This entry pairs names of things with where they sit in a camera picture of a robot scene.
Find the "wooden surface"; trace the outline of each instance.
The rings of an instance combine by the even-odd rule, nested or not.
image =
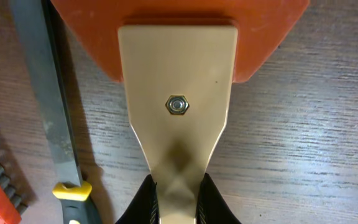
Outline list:
[[[69,31],[67,39],[63,69],[80,164],[104,222],[113,223],[149,171],[123,85],[110,82]],[[23,223],[61,223],[52,160],[5,1],[0,160],[29,204]],[[358,223],[358,0],[312,1],[258,73],[233,86],[208,172],[242,223]]]

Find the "beige plastic bracket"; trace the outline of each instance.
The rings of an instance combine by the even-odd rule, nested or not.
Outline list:
[[[226,125],[234,26],[123,26],[119,47],[129,120],[153,180],[162,224],[196,223],[200,183]],[[171,114],[183,95],[189,108]]]

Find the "metal hex nut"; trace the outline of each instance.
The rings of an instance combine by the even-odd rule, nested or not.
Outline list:
[[[169,113],[173,115],[183,115],[189,108],[189,102],[187,102],[185,96],[172,95],[168,98],[165,106]]]

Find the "black rubber grip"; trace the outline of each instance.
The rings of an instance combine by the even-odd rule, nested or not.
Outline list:
[[[91,197],[86,201],[60,200],[63,208],[63,223],[74,220],[80,224],[102,224],[99,212]]]

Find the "bolt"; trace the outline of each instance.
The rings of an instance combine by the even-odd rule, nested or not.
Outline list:
[[[173,115],[182,115],[186,113],[189,108],[185,96],[170,96],[167,103],[165,104],[169,113]]]

